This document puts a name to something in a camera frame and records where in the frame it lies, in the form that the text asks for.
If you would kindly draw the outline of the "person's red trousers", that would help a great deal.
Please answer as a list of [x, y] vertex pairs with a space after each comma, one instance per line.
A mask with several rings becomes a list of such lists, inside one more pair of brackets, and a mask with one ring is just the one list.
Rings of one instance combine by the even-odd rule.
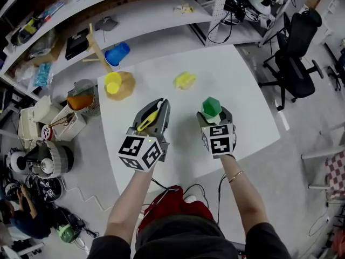
[[144, 210], [144, 217], [138, 226], [138, 232], [155, 220], [181, 214], [214, 220], [210, 210], [202, 201], [185, 202], [182, 187], [175, 185], [158, 195]]

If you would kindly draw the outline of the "white bag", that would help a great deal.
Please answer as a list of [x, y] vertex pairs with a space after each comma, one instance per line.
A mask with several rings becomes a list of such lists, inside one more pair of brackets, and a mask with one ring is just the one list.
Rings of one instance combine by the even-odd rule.
[[62, 109], [61, 105], [52, 102], [51, 96], [43, 96], [33, 107], [33, 119], [49, 125]]

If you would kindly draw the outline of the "person's left forearm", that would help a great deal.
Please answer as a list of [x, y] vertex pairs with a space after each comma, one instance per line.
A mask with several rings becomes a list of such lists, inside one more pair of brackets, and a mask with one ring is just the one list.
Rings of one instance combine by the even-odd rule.
[[105, 235], [117, 236], [128, 244], [132, 242], [134, 229], [153, 176], [149, 172], [136, 171], [125, 190], [117, 199], [109, 215]]

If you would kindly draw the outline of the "person's right forearm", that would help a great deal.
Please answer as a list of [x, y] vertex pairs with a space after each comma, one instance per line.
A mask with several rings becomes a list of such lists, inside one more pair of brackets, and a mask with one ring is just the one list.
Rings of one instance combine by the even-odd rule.
[[268, 222], [263, 200], [234, 157], [222, 155], [220, 160], [247, 234], [255, 225]]

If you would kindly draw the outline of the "yellow plastic cup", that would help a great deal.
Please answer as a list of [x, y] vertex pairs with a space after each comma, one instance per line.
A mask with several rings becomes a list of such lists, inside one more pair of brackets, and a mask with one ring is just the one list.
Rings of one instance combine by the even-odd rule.
[[116, 94], [119, 91], [120, 86], [122, 84], [121, 75], [117, 72], [108, 73], [105, 76], [104, 83], [107, 93]]

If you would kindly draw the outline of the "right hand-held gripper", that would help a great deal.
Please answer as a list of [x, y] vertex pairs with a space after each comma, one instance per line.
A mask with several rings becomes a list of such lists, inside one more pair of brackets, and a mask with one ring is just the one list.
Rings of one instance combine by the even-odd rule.
[[213, 159], [218, 159], [221, 155], [233, 155], [236, 146], [236, 133], [232, 124], [232, 114], [223, 106], [221, 109], [222, 111], [219, 113], [219, 123], [221, 125], [208, 122], [201, 112], [196, 113], [201, 127], [203, 144]]

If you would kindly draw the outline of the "green helmet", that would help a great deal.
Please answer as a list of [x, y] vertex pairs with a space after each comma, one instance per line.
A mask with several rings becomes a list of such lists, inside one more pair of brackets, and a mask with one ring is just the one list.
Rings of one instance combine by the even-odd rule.
[[64, 224], [58, 227], [58, 235], [65, 243], [71, 243], [74, 241], [75, 232], [70, 224]]

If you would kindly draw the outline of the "green plastic cup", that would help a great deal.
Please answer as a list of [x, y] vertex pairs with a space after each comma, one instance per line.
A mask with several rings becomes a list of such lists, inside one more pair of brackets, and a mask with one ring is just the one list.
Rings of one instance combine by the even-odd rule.
[[202, 102], [201, 113], [206, 119], [212, 119], [216, 117], [220, 114], [221, 111], [222, 107], [220, 105], [219, 100], [213, 97], [208, 97], [206, 100]]

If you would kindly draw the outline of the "person's dark shirt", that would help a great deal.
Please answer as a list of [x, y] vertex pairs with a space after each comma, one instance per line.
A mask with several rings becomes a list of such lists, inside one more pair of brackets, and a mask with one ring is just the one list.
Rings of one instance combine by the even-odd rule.
[[[267, 222], [250, 229], [245, 255], [247, 259], [291, 259]], [[102, 236], [93, 241], [87, 259], [238, 259], [238, 251], [215, 222], [193, 215], [171, 215], [138, 233], [134, 255], [122, 238]]]

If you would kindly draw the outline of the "black helmet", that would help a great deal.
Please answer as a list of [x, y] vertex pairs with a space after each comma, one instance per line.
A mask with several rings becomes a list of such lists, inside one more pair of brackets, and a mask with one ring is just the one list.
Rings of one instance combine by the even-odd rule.
[[35, 177], [34, 185], [39, 197], [46, 203], [59, 200], [64, 193], [64, 187], [59, 178], [42, 179]]

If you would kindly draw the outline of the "black flat box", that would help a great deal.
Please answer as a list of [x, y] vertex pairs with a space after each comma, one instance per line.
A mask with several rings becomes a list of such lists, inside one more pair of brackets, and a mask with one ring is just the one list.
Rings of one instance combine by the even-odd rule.
[[85, 28], [67, 39], [65, 59], [70, 60], [88, 49], [87, 35], [89, 29]]

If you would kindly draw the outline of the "black swivel chair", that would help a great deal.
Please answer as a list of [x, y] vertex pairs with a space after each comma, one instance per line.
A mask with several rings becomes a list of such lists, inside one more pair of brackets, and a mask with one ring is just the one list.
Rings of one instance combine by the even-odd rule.
[[327, 50], [327, 52], [329, 53], [331, 59], [333, 60], [334, 63], [334, 67], [328, 66], [328, 77], [332, 77], [335, 80], [336, 83], [336, 87], [335, 87], [335, 91], [340, 91], [341, 90], [341, 84], [340, 84], [340, 80], [343, 83], [343, 86], [345, 87], [345, 47], [342, 48], [341, 50], [341, 55], [340, 57], [337, 59], [335, 57], [335, 55], [333, 54], [332, 50], [330, 49], [330, 47], [328, 46], [327, 43], [323, 44]]

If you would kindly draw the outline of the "grey cap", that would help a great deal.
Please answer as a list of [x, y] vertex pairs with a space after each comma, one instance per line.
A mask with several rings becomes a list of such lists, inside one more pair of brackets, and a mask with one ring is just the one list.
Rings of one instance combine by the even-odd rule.
[[115, 21], [113, 18], [104, 17], [95, 23], [94, 29], [95, 31], [112, 31], [117, 25], [118, 22]]

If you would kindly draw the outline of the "white plastic crate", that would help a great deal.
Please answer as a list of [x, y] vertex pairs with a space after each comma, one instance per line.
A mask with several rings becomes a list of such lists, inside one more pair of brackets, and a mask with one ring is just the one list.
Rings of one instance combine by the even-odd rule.
[[28, 149], [30, 142], [39, 137], [39, 123], [33, 118], [34, 107], [24, 108], [20, 111], [18, 135], [24, 142], [24, 148]]

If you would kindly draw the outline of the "orange plastic container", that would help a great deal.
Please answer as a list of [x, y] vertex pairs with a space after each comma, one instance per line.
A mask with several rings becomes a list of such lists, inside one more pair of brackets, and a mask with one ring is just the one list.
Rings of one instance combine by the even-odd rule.
[[83, 110], [93, 104], [93, 95], [80, 95], [75, 97], [67, 97], [69, 107], [74, 111]]

